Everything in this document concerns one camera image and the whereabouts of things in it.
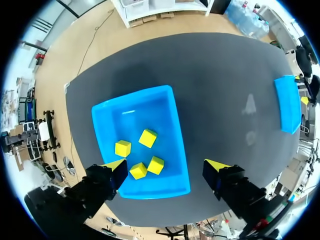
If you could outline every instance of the floor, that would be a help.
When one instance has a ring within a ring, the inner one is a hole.
[[[106,1],[77,19],[51,45],[42,66],[35,74],[37,115],[41,116],[44,110],[55,111],[54,132],[61,144],[61,148],[56,151],[57,165],[59,168],[63,168],[64,156],[73,160],[77,172],[76,176],[71,176],[62,170],[71,186],[85,175],[70,133],[65,100],[65,85],[72,81],[78,72],[85,71],[100,60],[124,48],[153,38],[191,32],[220,32],[241,35],[223,15],[210,14],[205,17],[199,13],[191,12],[178,13],[172,19],[158,19],[127,29],[118,13],[116,11],[110,12],[113,9],[111,1]],[[95,28],[109,15],[108,20],[96,33],[82,63],[85,52],[95,34]],[[270,36],[263,39],[265,42],[271,40]],[[54,163],[50,151],[44,153],[43,159],[49,164]],[[86,224],[100,231],[108,224],[107,216],[117,218],[104,204],[92,219],[86,221]],[[113,226],[111,230],[126,236],[136,236],[141,240],[168,239],[165,236],[155,235],[156,229],[155,227]]]

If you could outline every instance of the cardboard box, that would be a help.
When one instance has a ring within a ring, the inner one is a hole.
[[[142,18],[138,18],[136,20],[131,21],[129,24],[130,24],[130,27],[133,28],[133,27],[137,27],[144,24],[144,21],[142,20]]]
[[[157,20],[157,15],[145,16],[142,18],[144,23],[151,22]]]
[[[15,126],[15,135],[22,134],[24,132],[24,126],[22,124]]]
[[[10,136],[16,136],[24,132],[24,126],[22,124],[17,125],[14,129],[10,130]],[[12,154],[14,155],[16,165],[18,166],[19,172],[24,169],[23,161],[30,160],[28,147],[26,143],[20,146],[16,146],[12,149]]]
[[[175,16],[175,14],[171,11],[171,12],[163,12],[163,13],[160,13],[160,17],[162,19],[167,19],[167,18],[173,18]]]

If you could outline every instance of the blue plastic bin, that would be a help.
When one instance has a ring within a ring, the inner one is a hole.
[[[116,97],[92,107],[92,121],[103,161],[108,164],[122,157],[115,154],[119,140],[131,142],[126,158],[128,170],[143,162],[147,168],[152,156],[164,160],[159,175],[148,172],[135,180],[129,173],[119,189],[128,199],[162,199],[190,192],[186,154],[173,90],[157,86]],[[140,144],[144,129],[157,133],[148,148]]]
[[[301,124],[301,104],[295,76],[285,75],[274,80],[279,99],[281,130],[294,134]]]

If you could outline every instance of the round table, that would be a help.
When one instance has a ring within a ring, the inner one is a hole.
[[[281,131],[274,80],[290,75],[279,48],[226,33],[186,33],[130,46],[96,63],[68,86],[66,106],[84,168],[101,165],[91,108],[108,99],[161,85],[173,88],[190,179],[187,195],[136,200],[117,195],[106,204],[139,227],[177,226],[221,214],[202,177],[204,159],[237,164],[258,187],[287,166],[299,131]]]

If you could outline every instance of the white shelf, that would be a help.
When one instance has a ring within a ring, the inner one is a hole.
[[[149,11],[141,14],[127,14],[125,8],[120,3],[120,0],[111,0],[117,12],[119,13],[124,25],[130,28],[130,21],[144,18],[150,15],[177,12],[177,11],[202,11],[205,12],[205,16],[208,16],[215,0],[208,0],[208,7],[202,4],[200,0],[194,0],[194,2],[176,2],[173,7],[167,8],[155,8],[152,4],[149,5]]]
[[[126,15],[126,19],[130,22],[136,19],[144,18],[146,16],[161,14],[167,12],[177,12],[177,11],[207,11],[207,7],[203,5],[199,0],[194,2],[176,2],[173,7],[168,8],[155,8],[152,4],[149,6],[149,11],[142,14]]]

